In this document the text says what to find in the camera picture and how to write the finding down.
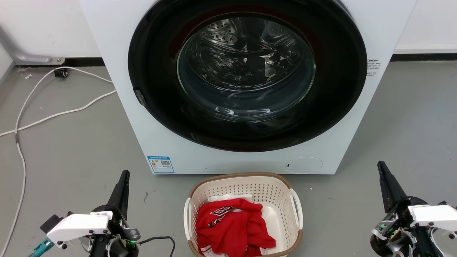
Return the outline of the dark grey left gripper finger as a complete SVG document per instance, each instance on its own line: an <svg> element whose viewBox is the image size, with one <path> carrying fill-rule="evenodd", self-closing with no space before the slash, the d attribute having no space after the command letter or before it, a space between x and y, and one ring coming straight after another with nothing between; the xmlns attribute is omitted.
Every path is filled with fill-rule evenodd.
<svg viewBox="0 0 457 257"><path fill-rule="evenodd" d="M118 183L115 185L113 192L107 203L107 210L116 212L127 218L128 203L130 192L130 172L123 170Z"/></svg>

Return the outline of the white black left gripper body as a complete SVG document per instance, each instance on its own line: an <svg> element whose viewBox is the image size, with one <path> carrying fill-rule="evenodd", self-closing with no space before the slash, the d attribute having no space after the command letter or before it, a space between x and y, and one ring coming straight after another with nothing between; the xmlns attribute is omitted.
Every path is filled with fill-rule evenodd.
<svg viewBox="0 0 457 257"><path fill-rule="evenodd" d="M89 241L90 257L137 257L140 233L127 224L127 219L100 206L89 214L70 213L62 218L50 218L47 238L60 249L73 240Z"/></svg>

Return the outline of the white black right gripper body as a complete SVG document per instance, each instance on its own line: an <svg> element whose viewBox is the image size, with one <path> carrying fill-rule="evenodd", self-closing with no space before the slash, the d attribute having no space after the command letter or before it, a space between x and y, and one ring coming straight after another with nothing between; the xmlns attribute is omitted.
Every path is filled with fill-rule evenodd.
<svg viewBox="0 0 457 257"><path fill-rule="evenodd" d="M413 205L413 200L387 208L386 216L370 238L372 250L381 257L444 257L434 233L443 230L456 239L456 208L439 205Z"/></svg>

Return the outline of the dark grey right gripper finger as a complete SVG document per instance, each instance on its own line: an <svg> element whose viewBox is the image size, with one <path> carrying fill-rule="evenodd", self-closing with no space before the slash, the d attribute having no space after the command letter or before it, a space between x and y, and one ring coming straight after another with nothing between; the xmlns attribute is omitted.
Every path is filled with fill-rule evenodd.
<svg viewBox="0 0 457 257"><path fill-rule="evenodd" d="M397 203L403 203L408 200L408 196L384 161L379 161L377 168L384 211L388 213Z"/></svg>

